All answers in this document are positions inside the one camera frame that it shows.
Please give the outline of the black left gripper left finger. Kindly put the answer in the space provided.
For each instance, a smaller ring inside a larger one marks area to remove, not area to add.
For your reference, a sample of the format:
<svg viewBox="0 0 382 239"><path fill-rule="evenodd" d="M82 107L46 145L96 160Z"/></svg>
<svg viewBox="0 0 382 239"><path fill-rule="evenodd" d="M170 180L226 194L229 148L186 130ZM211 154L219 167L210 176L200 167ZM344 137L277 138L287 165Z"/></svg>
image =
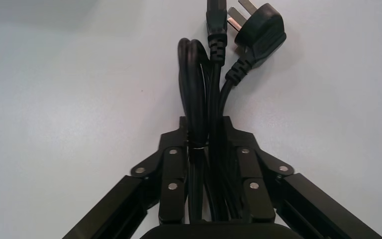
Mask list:
<svg viewBox="0 0 382 239"><path fill-rule="evenodd" d="M129 239L160 204L162 224L184 221L187 120L161 135L158 150L134 166L64 237Z"/></svg>

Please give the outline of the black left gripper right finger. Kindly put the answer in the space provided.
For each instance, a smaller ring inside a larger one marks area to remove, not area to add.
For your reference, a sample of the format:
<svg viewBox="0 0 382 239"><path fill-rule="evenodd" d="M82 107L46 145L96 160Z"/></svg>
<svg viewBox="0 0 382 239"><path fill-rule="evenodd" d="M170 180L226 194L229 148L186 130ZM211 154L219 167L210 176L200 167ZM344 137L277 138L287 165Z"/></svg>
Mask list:
<svg viewBox="0 0 382 239"><path fill-rule="evenodd" d="M378 239L380 235L278 158L254 135L223 118L228 178L239 190L241 218L260 239Z"/></svg>

